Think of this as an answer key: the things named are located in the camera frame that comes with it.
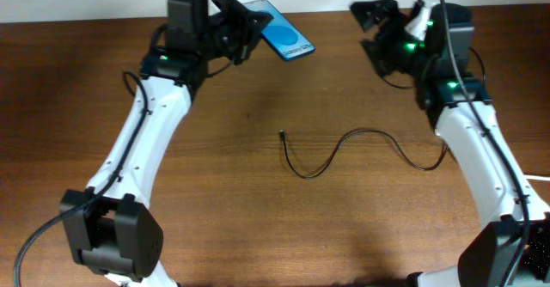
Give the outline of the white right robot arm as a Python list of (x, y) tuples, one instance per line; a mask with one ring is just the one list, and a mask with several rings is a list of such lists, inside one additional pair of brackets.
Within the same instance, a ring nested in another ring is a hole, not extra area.
[(492, 98), (467, 70), (474, 33), (468, 8), (417, 4), (410, 15), (395, 0), (351, 5), (362, 45), (378, 76), (414, 81), (419, 107), (447, 144), (474, 197), (480, 233), (457, 264), (409, 275), (411, 286), (546, 286), (549, 207), (526, 179), (499, 130)]

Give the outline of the blue Galaxy smartphone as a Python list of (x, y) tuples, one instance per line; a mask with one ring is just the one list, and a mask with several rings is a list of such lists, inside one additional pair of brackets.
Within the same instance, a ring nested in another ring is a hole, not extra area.
[(262, 37), (284, 61), (303, 58), (315, 51), (315, 46), (269, 1), (255, 0), (244, 4), (254, 12), (268, 13), (272, 20), (263, 29)]

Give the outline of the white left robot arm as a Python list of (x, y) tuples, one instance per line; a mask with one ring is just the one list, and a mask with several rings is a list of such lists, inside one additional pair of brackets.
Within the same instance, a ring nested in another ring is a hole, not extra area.
[(271, 21), (237, 0), (168, 0), (136, 75), (131, 111), (107, 159), (59, 205), (73, 260), (119, 286), (170, 286), (163, 232), (150, 213), (168, 144), (210, 75), (208, 63), (248, 60)]

